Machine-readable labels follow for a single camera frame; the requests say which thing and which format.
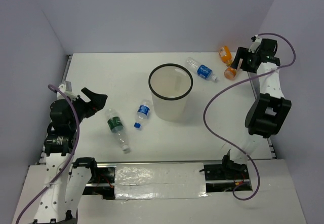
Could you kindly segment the orange juice bottle white cap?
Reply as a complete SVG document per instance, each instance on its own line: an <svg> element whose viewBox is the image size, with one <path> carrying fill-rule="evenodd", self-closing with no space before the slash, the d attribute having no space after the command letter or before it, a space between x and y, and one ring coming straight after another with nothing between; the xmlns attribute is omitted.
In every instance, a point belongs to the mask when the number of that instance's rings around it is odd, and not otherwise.
<svg viewBox="0 0 324 224"><path fill-rule="evenodd" d="M224 76L229 79L229 80L234 80L235 77L237 75L237 69L232 68L232 67L228 67L225 71L224 71Z"/></svg>

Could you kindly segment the green label clear plastic bottle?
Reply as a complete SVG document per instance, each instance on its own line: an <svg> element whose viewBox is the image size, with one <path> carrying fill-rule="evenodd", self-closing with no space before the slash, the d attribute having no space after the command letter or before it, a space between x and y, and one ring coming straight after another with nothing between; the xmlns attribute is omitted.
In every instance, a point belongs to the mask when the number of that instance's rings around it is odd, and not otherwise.
<svg viewBox="0 0 324 224"><path fill-rule="evenodd" d="M131 151L129 139L118 112L110 108L106 111L105 115L109 130L113 134L117 144L125 154L129 153Z"/></svg>

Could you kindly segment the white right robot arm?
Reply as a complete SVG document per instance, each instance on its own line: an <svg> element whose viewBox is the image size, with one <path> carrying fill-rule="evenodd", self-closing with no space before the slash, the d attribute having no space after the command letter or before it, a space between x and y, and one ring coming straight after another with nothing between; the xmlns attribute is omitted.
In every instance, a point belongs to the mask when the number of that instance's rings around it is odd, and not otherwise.
<svg viewBox="0 0 324 224"><path fill-rule="evenodd" d="M277 41L254 36L252 42L249 48L238 48L233 62L224 72L230 80L239 70L259 76L259 95L247 113L238 147L232 147L222 159L220 173L226 179L243 174L248 156L263 138L268 139L279 132L292 106L280 86L280 59L275 56Z"/></svg>

